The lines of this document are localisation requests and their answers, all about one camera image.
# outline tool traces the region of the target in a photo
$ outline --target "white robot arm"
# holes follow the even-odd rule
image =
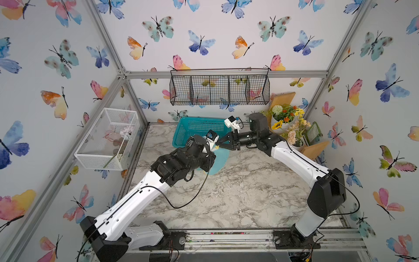
[[[190,137],[186,147],[159,157],[142,181],[113,207],[96,218],[86,217],[80,226],[99,260],[115,262],[128,249],[145,246],[146,250],[166,248],[170,231],[162,222],[156,221],[142,227],[129,225],[160,193],[164,193],[178,180],[192,179],[194,169],[201,167],[208,172],[215,160],[215,154],[211,151],[214,145],[229,150],[240,150],[241,145],[256,145],[259,150],[300,175],[312,188],[307,200],[308,208],[290,231],[279,236],[282,246],[277,248],[299,248],[313,243],[316,229],[346,199],[345,188],[342,186],[343,173],[338,169],[328,170],[290,148],[282,137],[269,132],[266,118],[262,114],[253,113],[249,119],[250,132],[239,133],[237,121],[230,117],[226,119],[226,125],[232,127],[234,132],[229,132],[223,138],[211,130],[207,140],[198,135]],[[189,171],[192,171],[192,176],[188,180],[186,175]]]

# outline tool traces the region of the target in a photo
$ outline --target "teal plastic basket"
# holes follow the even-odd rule
[[[173,136],[172,145],[175,148],[184,147],[190,136],[206,136],[210,129],[216,132],[219,137],[223,137],[231,131],[230,127],[225,126],[224,119],[182,117]]]

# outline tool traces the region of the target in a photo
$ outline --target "wire mesh basket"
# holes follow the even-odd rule
[[[87,169],[122,171],[139,126],[136,111],[103,108],[74,156]]]
[[[172,105],[266,105],[269,103],[268,71],[252,74],[173,75],[170,80]]]

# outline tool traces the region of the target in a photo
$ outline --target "white wire basket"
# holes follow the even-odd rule
[[[103,108],[74,156],[87,169],[122,171],[139,126],[136,111]]]

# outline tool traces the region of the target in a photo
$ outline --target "marble surface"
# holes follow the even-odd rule
[[[174,150],[176,125],[151,125],[131,187],[141,181],[150,165]],[[174,206],[190,201],[206,174],[177,182],[166,195]],[[163,221],[168,228],[265,228],[290,227],[307,208],[308,185],[278,160],[257,149],[231,151],[226,165],[208,176],[196,199],[181,209],[173,209],[163,196],[157,197],[133,221],[133,226]],[[339,216],[323,223],[342,226]]]

